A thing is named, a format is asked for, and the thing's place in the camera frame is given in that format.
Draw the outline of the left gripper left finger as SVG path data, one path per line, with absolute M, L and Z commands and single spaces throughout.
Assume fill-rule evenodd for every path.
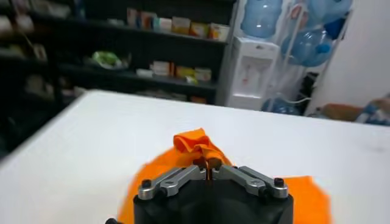
M 191 184 L 204 184 L 207 181 L 207 162 L 205 158 L 198 158 L 185 167 L 153 165 L 151 172 L 138 187 L 137 198 L 140 200 L 152 200 L 158 193 L 173 197 Z

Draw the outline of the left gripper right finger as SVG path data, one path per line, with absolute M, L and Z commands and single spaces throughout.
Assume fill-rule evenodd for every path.
M 288 198 L 288 186 L 282 178 L 271 178 L 247 166 L 230 166 L 211 159 L 211 182 L 214 192 L 231 198 L 252 195 L 262 200 Z

